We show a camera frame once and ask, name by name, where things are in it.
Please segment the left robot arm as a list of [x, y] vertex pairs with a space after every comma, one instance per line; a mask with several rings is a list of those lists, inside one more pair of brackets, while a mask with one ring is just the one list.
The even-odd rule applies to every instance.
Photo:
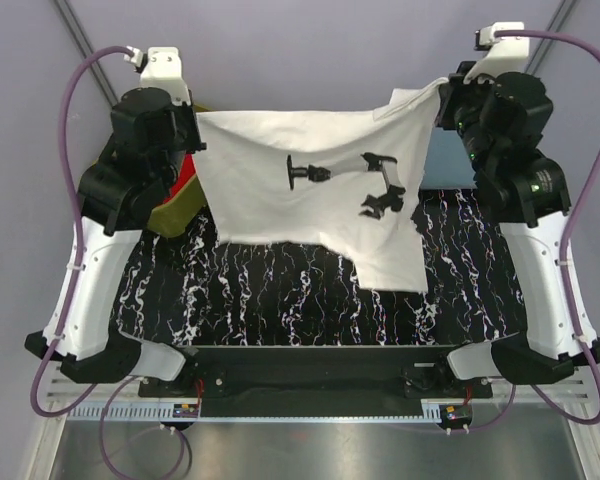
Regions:
[[110, 322], [125, 265], [147, 230], [152, 211], [176, 183], [185, 155], [204, 148], [193, 109], [155, 87], [125, 93], [111, 111], [112, 135], [81, 176], [77, 202], [83, 236], [75, 239], [62, 294], [48, 325], [25, 348], [49, 354], [78, 384], [112, 384], [128, 376], [160, 379], [176, 396], [195, 386], [196, 372], [177, 348], [124, 334]]

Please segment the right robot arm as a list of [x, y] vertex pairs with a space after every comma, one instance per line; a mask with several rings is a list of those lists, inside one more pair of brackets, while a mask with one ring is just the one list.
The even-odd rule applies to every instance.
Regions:
[[566, 284], [560, 257], [571, 201], [561, 167], [538, 148], [553, 103], [541, 80], [521, 72], [472, 77], [462, 62], [441, 93], [437, 124], [461, 138], [480, 198], [506, 240], [523, 295], [520, 333], [450, 351], [434, 384], [456, 396], [470, 380], [502, 377], [514, 385], [547, 385], [600, 363], [600, 336], [588, 320], [576, 281]]

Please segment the white printed t shirt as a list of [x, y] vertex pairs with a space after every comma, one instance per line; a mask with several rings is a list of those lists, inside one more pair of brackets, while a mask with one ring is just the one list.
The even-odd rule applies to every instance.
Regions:
[[320, 245], [364, 289], [425, 291], [413, 213], [440, 87], [397, 89], [368, 111], [201, 114], [194, 164], [219, 240]]

